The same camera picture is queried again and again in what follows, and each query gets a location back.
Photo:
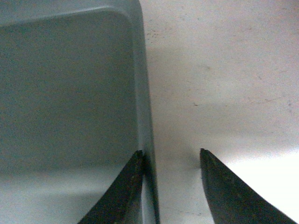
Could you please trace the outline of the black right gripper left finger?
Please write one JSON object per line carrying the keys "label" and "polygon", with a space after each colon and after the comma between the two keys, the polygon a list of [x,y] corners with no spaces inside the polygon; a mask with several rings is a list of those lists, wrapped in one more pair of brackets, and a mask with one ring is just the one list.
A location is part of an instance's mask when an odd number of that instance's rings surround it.
{"label": "black right gripper left finger", "polygon": [[80,224],[119,224],[133,200],[140,194],[143,180],[143,153],[137,150],[100,200],[79,221]]}

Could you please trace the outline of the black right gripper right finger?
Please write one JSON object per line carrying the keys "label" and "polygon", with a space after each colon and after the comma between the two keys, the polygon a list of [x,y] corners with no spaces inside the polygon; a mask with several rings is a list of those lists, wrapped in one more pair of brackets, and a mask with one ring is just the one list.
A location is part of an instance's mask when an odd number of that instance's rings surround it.
{"label": "black right gripper right finger", "polygon": [[293,224],[206,149],[200,150],[203,188],[216,224]]}

